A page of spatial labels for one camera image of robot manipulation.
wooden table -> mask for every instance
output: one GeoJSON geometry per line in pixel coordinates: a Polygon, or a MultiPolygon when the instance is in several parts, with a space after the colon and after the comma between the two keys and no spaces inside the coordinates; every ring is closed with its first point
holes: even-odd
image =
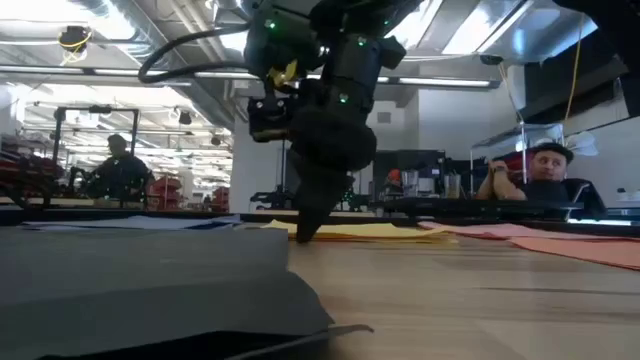
{"type": "Polygon", "coordinates": [[[640,273],[495,241],[291,246],[341,325],[332,359],[640,358],[640,273]]]}

desk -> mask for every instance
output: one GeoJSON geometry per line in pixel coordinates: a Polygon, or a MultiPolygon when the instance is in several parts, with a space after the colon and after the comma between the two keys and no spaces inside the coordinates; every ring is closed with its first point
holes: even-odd
{"type": "Polygon", "coordinates": [[[332,359],[637,359],[640,275],[495,241],[291,245],[339,324],[332,359]]]}

ductwork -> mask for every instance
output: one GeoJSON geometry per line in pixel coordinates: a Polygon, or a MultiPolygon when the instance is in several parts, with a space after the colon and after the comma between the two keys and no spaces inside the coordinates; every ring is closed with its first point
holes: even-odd
{"type": "MultiPolygon", "coordinates": [[[[124,14],[130,25],[137,31],[135,41],[145,42],[148,45],[136,45],[124,47],[126,51],[139,63],[157,48],[168,42],[164,34],[157,28],[149,16],[135,1],[131,0],[69,0],[71,3],[82,6],[98,17],[110,15],[110,11],[117,9],[124,14]]],[[[187,65],[186,60],[177,52],[172,51],[164,56],[157,69],[180,68],[187,65]]],[[[221,82],[204,83],[202,80],[193,79],[192,86],[182,88],[186,96],[190,97],[194,105],[198,107],[214,125],[223,126],[230,131],[234,129],[233,106],[224,103],[224,84],[221,82]]]]}

ceiling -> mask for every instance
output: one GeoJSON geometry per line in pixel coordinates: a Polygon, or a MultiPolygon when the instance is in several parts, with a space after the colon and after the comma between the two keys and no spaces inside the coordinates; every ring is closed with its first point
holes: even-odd
{"type": "MultiPolygon", "coordinates": [[[[308,13],[317,2],[276,1],[284,8],[302,13],[308,13]]],[[[249,3],[243,1],[243,8],[250,8],[249,3]]],[[[215,2],[207,0],[15,1],[0,13],[0,66],[137,69],[154,49],[169,39],[242,21],[237,12],[214,5],[215,2]],[[58,35],[68,25],[93,29],[85,54],[70,54],[58,44],[58,35]]],[[[495,85],[501,81],[499,71],[495,66],[483,65],[477,56],[479,53],[501,56],[508,64],[544,61],[575,43],[580,29],[586,36],[595,30],[595,25],[578,13],[557,7],[552,0],[425,0],[391,32],[407,47],[408,54],[400,66],[393,70],[383,69],[381,76],[487,80],[495,85]]],[[[176,68],[221,59],[241,60],[244,39],[245,35],[235,34],[186,44],[168,54],[161,66],[176,68]]],[[[4,78],[25,91],[24,97],[31,103],[25,123],[27,128],[52,127],[52,109],[46,106],[59,104],[137,107],[142,109],[140,128],[144,130],[182,131],[184,129],[178,128],[174,108],[189,111],[194,118],[193,124],[189,125],[193,135],[174,135],[168,139],[166,135],[143,134],[136,150],[140,146],[138,153],[141,156],[148,152],[147,162],[161,171],[175,172],[175,169],[205,167],[208,161],[222,162],[220,171],[226,175],[218,173],[217,167],[215,172],[220,179],[227,179],[230,174],[233,123],[238,118],[246,120],[243,106],[246,98],[262,94],[261,86],[253,80],[180,79],[142,87],[135,78],[135,71],[127,77],[82,73],[72,76],[39,71],[3,73],[0,69],[0,77],[0,81],[4,78]],[[33,106],[36,101],[41,105],[33,106]],[[225,153],[211,150],[214,134],[226,136],[225,153]],[[154,152],[159,150],[150,150],[154,148],[173,149],[172,156],[157,156],[154,152]],[[176,153],[177,148],[189,152],[176,153]],[[207,151],[197,153],[197,149],[207,151]]],[[[375,98],[396,101],[403,106],[416,88],[379,85],[375,98]]],[[[113,131],[125,133],[132,125],[130,117],[116,114],[99,121],[107,125],[107,130],[112,127],[113,131]]],[[[74,133],[70,130],[73,126],[66,126],[69,129],[64,133],[64,141],[68,146],[91,144],[102,148],[100,151],[82,148],[87,159],[88,156],[94,159],[88,160],[87,164],[97,162],[98,156],[106,154],[104,141],[108,134],[74,133]]],[[[201,174],[200,178],[205,178],[204,172],[201,174]]]]}

black cable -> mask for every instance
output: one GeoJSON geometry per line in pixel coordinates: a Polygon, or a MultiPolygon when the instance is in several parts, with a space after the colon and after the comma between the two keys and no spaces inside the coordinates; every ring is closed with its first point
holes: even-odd
{"type": "Polygon", "coordinates": [[[157,83],[157,82],[173,79],[180,76],[191,75],[196,72],[218,70],[218,69],[224,69],[224,68],[246,69],[251,72],[251,68],[244,62],[221,61],[219,63],[192,65],[192,66],[186,66],[176,70],[168,70],[158,75],[147,75],[151,67],[155,65],[158,62],[158,60],[160,60],[166,53],[172,51],[173,49],[175,49],[176,47],[184,43],[197,40],[197,39],[207,38],[207,37],[235,34],[235,33],[246,31],[249,29],[249,27],[250,27],[250,24],[248,23],[242,24],[242,25],[234,25],[234,26],[229,26],[229,27],[220,28],[220,29],[213,29],[213,30],[199,32],[199,33],[193,33],[193,34],[185,35],[175,40],[169,41],[168,43],[163,45],[160,49],[156,50],[153,54],[151,54],[151,56],[147,58],[144,64],[142,64],[142,66],[140,67],[140,70],[138,71],[138,80],[140,80],[140,82],[144,84],[152,84],[152,83],[157,83]]]}

